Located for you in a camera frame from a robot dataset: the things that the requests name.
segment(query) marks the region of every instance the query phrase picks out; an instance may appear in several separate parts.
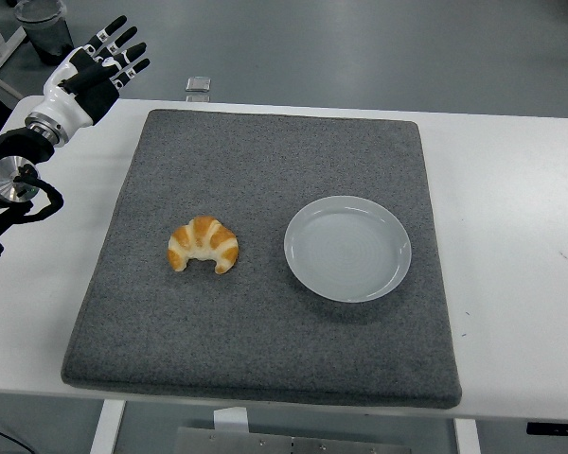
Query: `plate rim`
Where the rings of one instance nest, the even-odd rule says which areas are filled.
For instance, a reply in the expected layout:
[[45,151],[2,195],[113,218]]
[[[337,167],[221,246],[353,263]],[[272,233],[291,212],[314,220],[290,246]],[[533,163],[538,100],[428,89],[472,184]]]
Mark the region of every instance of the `plate rim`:
[[[371,298],[368,299],[364,299],[364,298],[360,298],[360,299],[342,299],[342,298],[336,298],[336,297],[332,297],[332,296],[328,296],[325,295],[324,292],[321,291],[316,291],[314,288],[310,287],[306,282],[303,281],[303,279],[301,279],[297,273],[295,272],[294,269],[294,265],[292,264],[292,262],[294,263],[294,261],[292,260],[292,252],[289,251],[289,249],[291,249],[289,247],[289,245],[292,243],[290,236],[291,236],[291,226],[293,226],[296,222],[298,222],[299,218],[301,216],[303,216],[305,213],[310,211],[310,207],[312,205],[315,205],[318,202],[324,202],[327,200],[340,200],[340,201],[352,201],[352,202],[358,202],[361,201],[361,203],[368,203],[369,205],[373,205],[375,207],[375,209],[379,210],[379,211],[384,211],[385,213],[388,214],[388,216],[391,216],[391,218],[393,218],[393,220],[398,224],[398,226],[401,228],[401,231],[403,232],[405,239],[408,243],[408,266],[405,267],[405,270],[403,270],[402,276],[399,279],[399,281],[390,289],[388,289],[387,291],[385,291],[384,293],[381,293],[382,290],[379,290],[377,292],[375,292],[374,294],[376,296],[373,296]],[[404,278],[406,277],[406,274],[408,274],[408,270],[410,270],[410,266],[412,263],[412,244],[410,241],[410,237],[408,236],[408,232],[406,231],[406,228],[403,226],[403,224],[399,221],[399,219],[396,217],[396,215],[394,215],[391,211],[389,211],[387,208],[385,208],[384,206],[376,203],[375,201],[372,201],[370,199],[365,199],[362,197],[357,197],[357,196],[326,196],[323,197],[321,199],[316,199],[315,201],[311,201],[310,203],[308,203],[307,205],[303,206],[300,210],[298,210],[294,216],[291,218],[291,220],[288,223],[288,226],[286,227],[286,233],[284,234],[284,254],[286,256],[286,262],[288,264],[289,269],[293,272],[294,277],[301,283],[303,284],[303,286],[305,286],[306,288],[308,288],[309,290],[311,290],[313,293],[322,296],[324,298],[327,298],[331,301],[335,301],[338,303],[349,303],[349,304],[358,304],[358,303],[367,303],[369,301],[374,301],[376,299],[381,298],[382,296],[385,296],[388,293],[391,293],[395,288],[397,288],[399,286],[399,284],[401,284],[401,282],[404,280]]]

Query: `plate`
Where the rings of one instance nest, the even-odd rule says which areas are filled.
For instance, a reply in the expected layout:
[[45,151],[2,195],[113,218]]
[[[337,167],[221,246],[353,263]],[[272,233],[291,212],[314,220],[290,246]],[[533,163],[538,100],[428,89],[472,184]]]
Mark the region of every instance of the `plate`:
[[286,229],[284,252],[296,278],[333,301],[362,303],[389,293],[410,268],[410,239],[374,201],[333,196],[313,201]]

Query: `white table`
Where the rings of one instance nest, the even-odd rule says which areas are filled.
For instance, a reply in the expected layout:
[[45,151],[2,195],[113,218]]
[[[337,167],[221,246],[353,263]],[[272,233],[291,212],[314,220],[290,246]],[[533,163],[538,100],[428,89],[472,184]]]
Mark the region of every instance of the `white table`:
[[[21,101],[7,128],[40,100]],[[1,237],[0,392],[215,403],[80,390],[60,377],[147,113],[165,108],[416,122],[463,398],[451,410],[345,411],[568,421],[568,119],[556,118],[119,100],[40,165],[63,193],[61,212]]]

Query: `bread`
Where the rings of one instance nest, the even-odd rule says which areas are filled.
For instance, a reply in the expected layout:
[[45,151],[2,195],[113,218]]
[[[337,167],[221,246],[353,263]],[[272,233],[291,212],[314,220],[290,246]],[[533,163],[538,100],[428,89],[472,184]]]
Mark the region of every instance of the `bread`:
[[238,240],[232,231],[212,216],[197,216],[170,236],[169,263],[175,271],[183,271],[187,260],[215,260],[215,272],[223,274],[236,263]]

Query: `robot finger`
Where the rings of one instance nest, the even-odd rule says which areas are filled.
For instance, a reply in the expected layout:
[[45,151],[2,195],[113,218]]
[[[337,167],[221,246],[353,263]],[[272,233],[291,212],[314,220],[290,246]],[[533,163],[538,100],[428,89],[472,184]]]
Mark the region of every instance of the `robot finger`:
[[99,33],[97,33],[93,38],[91,38],[87,44],[85,44],[82,48],[86,51],[88,55],[91,57],[95,57],[99,48],[105,44],[110,37],[114,34],[116,30],[118,30],[121,26],[126,23],[127,19],[126,16],[120,16],[111,22],[108,26],[103,28]]
[[71,78],[63,80],[59,86],[63,88],[66,93],[78,95],[100,84],[102,81],[115,76],[121,69],[118,64],[113,62],[112,58],[109,58],[106,59],[103,64],[95,64],[82,69]]
[[118,74],[115,78],[112,78],[113,85],[118,89],[122,89],[124,85],[129,83],[131,79],[133,79],[137,74],[139,74],[142,70],[147,68],[150,65],[149,59],[143,59],[139,63],[137,63],[132,68],[123,71],[122,73]]
[[95,61],[103,61],[118,54],[120,47],[136,34],[136,26],[132,26],[117,38],[113,43],[107,44],[96,56]]
[[139,43],[134,45],[133,47],[129,47],[124,52],[119,53],[113,56],[114,61],[119,64],[120,70],[128,66],[129,64],[134,63],[143,53],[147,45],[145,43]]

